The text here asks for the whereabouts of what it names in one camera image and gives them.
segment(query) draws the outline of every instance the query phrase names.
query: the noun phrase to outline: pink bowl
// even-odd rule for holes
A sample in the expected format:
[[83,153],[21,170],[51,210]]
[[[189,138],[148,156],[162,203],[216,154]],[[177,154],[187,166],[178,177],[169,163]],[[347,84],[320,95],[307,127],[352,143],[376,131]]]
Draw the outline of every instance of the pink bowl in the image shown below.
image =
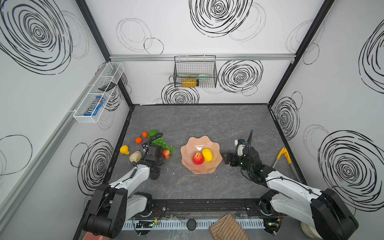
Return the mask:
[[[196,165],[192,161],[192,157],[195,153],[201,152],[204,148],[208,148],[212,152],[213,160],[211,162],[205,162],[201,165]],[[211,173],[214,172],[223,160],[220,155],[220,146],[217,142],[212,142],[207,136],[201,138],[191,137],[188,143],[181,147],[181,162],[189,170],[196,174]]]

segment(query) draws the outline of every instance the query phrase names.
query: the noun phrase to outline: yellow fruit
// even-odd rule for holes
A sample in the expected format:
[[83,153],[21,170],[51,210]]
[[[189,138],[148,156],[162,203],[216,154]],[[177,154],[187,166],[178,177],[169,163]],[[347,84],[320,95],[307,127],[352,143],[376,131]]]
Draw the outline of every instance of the yellow fruit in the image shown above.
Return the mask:
[[204,148],[203,151],[201,151],[201,153],[203,154],[204,160],[206,162],[210,162],[213,160],[212,152],[208,148]]
[[123,146],[121,146],[121,148],[120,148],[120,152],[122,153],[122,154],[129,154],[129,151],[128,151],[128,146],[127,145],[123,145]]

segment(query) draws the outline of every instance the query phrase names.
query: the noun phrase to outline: bunch of grapes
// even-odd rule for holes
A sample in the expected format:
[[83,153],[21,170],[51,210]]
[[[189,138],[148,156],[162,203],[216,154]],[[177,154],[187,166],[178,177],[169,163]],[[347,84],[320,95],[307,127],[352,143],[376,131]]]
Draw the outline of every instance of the bunch of grapes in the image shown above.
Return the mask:
[[174,148],[172,145],[171,145],[171,146],[168,146],[168,145],[164,142],[164,140],[163,140],[162,137],[161,137],[161,138],[158,138],[158,139],[156,139],[156,140],[153,140],[152,143],[153,143],[153,144],[156,144],[156,145],[160,145],[160,146],[163,147],[164,150],[169,150],[170,152],[173,152],[173,151],[175,150],[175,148]]

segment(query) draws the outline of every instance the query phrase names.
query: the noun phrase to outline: brown towel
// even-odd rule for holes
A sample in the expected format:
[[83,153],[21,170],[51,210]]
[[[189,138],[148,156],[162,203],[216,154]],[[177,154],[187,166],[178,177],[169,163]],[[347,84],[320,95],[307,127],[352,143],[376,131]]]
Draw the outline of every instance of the brown towel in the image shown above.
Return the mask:
[[249,240],[244,229],[236,222],[232,214],[227,214],[209,227],[214,240]]

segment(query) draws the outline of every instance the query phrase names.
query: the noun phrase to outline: white wire basket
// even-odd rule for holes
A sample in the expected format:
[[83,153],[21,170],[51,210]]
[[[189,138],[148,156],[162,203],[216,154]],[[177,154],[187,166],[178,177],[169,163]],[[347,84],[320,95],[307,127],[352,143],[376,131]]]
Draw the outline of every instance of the white wire basket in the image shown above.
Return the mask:
[[[96,82],[75,111],[73,117],[79,123],[97,123],[111,95],[118,88],[117,83],[124,71],[122,63],[107,63],[100,73]],[[108,87],[116,84],[114,88],[107,91]]]

